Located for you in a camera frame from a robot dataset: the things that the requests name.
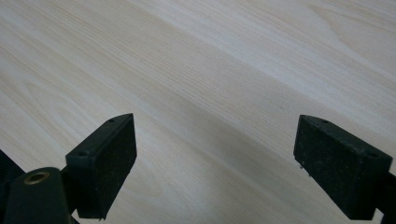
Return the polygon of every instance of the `wooden surface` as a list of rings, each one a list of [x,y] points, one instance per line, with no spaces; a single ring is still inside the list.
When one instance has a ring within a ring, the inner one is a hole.
[[[101,223],[360,223],[294,160],[298,117],[396,157],[395,71],[394,0],[1,0],[0,148],[63,168],[132,112]]]

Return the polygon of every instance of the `black bracket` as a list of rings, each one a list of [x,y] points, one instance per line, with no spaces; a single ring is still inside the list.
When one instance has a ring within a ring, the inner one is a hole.
[[[0,223],[77,223],[106,218],[136,159],[134,116],[109,119],[66,155],[62,171],[27,174],[0,150]]]
[[[392,157],[325,119],[301,115],[294,157],[349,219],[396,223]]]

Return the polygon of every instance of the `round hole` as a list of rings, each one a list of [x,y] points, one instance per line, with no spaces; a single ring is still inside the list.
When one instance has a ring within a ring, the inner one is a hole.
[[[88,151],[80,151],[78,153],[79,156],[88,156]]]
[[[378,157],[378,155],[376,154],[376,153],[374,153],[374,152],[368,152],[367,153],[370,157],[373,157],[373,158],[377,158]]]
[[[28,177],[26,177],[26,179],[24,180],[24,184],[25,185],[38,184],[38,183],[44,181],[45,179],[47,179],[49,176],[50,176],[50,173],[48,173],[48,172],[38,172],[38,173],[29,175]]]

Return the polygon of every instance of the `light wood grain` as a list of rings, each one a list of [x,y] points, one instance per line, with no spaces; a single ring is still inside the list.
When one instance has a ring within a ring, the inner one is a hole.
[[[0,148],[62,168],[133,112],[103,223],[359,223],[294,161],[298,117],[396,157],[395,71],[393,0],[2,0]]]

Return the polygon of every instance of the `table surface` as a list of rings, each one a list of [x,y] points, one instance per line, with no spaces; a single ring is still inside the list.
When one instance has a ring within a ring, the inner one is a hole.
[[[26,171],[63,168],[132,112],[138,157],[101,223],[359,223],[299,168],[294,139],[307,114],[396,157],[395,12],[394,0],[2,0],[0,148]]]

